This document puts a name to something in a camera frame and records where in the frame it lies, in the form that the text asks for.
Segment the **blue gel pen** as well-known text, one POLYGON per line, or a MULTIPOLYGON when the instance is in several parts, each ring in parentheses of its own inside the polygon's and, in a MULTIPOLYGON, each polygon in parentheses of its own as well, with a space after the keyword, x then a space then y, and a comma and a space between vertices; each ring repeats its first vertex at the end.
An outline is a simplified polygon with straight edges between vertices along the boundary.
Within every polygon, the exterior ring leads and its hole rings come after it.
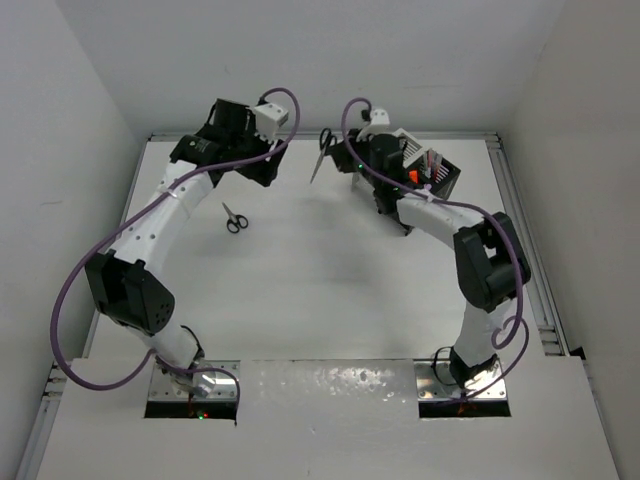
POLYGON ((433 180, 436 180, 438 176, 438 172, 440 170, 442 156, 433 149, 430 149, 428 154, 429 154, 428 163, 429 163, 431 178, 433 180))

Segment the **black handled scissors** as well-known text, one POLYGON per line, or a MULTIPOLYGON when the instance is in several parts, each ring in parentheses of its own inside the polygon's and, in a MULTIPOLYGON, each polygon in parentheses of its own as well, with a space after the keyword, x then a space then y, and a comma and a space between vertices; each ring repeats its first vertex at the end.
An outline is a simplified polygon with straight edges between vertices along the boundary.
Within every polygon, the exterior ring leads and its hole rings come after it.
POLYGON ((222 206, 228 216, 226 228, 230 233, 237 234, 249 226, 249 220, 244 215, 234 213, 225 202, 222 206))
POLYGON ((316 160, 316 163, 310 178, 310 183, 314 182, 319 172, 319 169, 321 167, 321 164, 324 158, 327 156, 328 150, 336 143, 337 143, 337 138, 333 134, 332 130, 330 128, 323 128, 319 136, 319 155, 316 160))

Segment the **orange gel pen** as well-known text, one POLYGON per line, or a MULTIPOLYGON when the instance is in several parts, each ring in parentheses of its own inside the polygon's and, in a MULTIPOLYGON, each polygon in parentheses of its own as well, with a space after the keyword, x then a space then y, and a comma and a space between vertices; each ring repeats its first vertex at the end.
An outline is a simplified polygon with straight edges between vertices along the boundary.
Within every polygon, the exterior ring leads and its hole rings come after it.
POLYGON ((433 165, 433 178, 435 182, 441 182, 447 175, 447 169, 443 165, 443 157, 441 155, 437 155, 434 158, 433 165))

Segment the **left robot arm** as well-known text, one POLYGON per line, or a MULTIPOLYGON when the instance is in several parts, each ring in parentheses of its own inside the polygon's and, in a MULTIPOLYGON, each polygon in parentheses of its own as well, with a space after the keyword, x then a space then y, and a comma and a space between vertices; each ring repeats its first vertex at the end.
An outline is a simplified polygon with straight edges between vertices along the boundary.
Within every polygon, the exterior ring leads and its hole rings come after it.
POLYGON ((276 134, 288 116, 285 107, 266 100, 255 106, 217 100, 203 127, 171 151, 153 195, 158 206, 85 266, 98 311, 179 369, 191 368, 201 349, 173 319, 175 297, 160 280, 169 250, 225 173, 263 187, 274 181, 286 151, 276 134))

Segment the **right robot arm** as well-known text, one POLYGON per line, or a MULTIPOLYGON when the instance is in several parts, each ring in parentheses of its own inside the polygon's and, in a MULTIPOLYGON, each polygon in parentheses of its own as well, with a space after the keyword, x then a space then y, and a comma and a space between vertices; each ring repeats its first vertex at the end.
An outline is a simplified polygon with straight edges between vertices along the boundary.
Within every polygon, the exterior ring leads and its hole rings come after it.
POLYGON ((495 364, 496 330, 531 277, 510 217, 450 201, 459 168, 402 129, 366 139, 351 129, 343 140, 325 130, 320 143, 339 172, 368 184, 378 214, 405 233, 419 229, 453 250, 466 307, 449 371, 454 385, 466 388, 495 364))

